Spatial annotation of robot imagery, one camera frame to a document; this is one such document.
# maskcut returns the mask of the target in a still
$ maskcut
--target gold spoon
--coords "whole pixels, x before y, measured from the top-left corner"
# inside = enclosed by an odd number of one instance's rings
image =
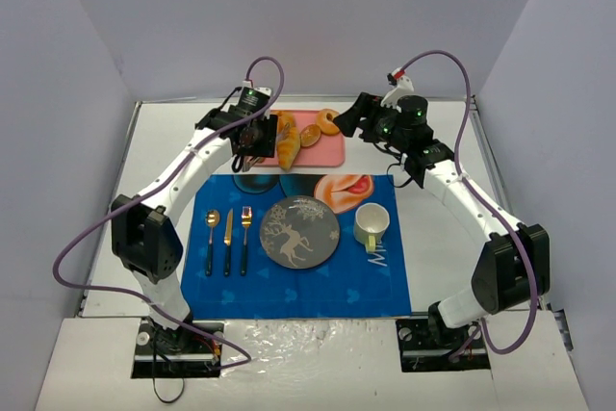
[[[214,228],[218,225],[220,221],[220,214],[218,211],[211,210],[208,211],[208,214],[205,216],[205,222],[210,227],[210,241],[208,242],[208,255],[205,258],[205,275],[210,276],[212,274],[212,254],[214,252],[213,246],[213,238],[214,238]]]

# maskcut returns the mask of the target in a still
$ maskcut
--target white mug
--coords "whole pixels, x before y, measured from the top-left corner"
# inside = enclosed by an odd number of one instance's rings
[[[380,204],[369,202],[355,211],[353,236],[366,247],[366,252],[374,252],[389,227],[389,213]]]

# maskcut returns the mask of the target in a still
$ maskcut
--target table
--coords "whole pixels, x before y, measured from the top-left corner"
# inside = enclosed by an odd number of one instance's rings
[[[343,111],[351,101],[283,98],[275,107]],[[117,192],[131,195],[156,178],[187,142],[194,122],[216,104],[218,100],[139,105]],[[461,101],[430,102],[428,121],[450,146],[463,111]],[[501,185],[491,175],[493,160],[484,156],[489,153],[482,153],[480,127],[475,129],[467,126],[462,161],[475,181],[494,194]],[[346,162],[323,171],[378,174],[390,163],[391,158],[353,139],[346,140]],[[219,172],[230,171],[227,165]],[[402,179],[401,172],[396,176]],[[411,301],[414,310],[424,311],[468,284],[480,249],[436,199],[415,185],[398,190],[397,202]],[[177,226],[184,244],[192,212],[189,204]],[[138,289],[111,252],[109,229],[90,280]],[[498,345],[515,339],[526,321],[527,306],[516,308],[489,320]],[[147,311],[126,295],[87,294],[81,318],[63,323],[38,410],[167,409],[154,397],[151,380],[130,379],[139,318]],[[394,321],[383,319],[227,321],[226,337],[246,347],[255,361],[218,379],[187,380],[186,394],[174,408],[586,409],[550,312],[538,314],[530,338],[516,352],[504,357],[491,353],[491,371],[402,373],[396,334]],[[223,362],[233,354],[224,350]],[[169,396],[179,385],[159,382],[161,393]]]

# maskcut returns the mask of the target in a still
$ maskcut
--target yellow-green mug handle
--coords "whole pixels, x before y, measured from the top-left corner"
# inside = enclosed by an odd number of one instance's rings
[[[366,241],[366,252],[374,252],[376,250],[376,238],[374,235],[368,235],[368,240]]]

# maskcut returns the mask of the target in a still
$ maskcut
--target white partition wall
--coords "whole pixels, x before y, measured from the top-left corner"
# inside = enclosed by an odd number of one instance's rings
[[[109,200],[131,98],[79,0],[0,0],[0,408],[34,408],[80,295],[55,254]],[[95,240],[64,274],[83,281]]]
[[[81,2],[128,88],[160,99],[222,96],[263,54],[285,66],[286,92],[384,91],[393,67],[437,47],[458,54],[479,89],[526,0]],[[441,60],[414,69],[417,86],[428,95],[459,96],[458,71]]]
[[[479,101],[515,212],[551,233],[551,301],[598,410],[616,403],[615,31],[615,0],[529,0]]]

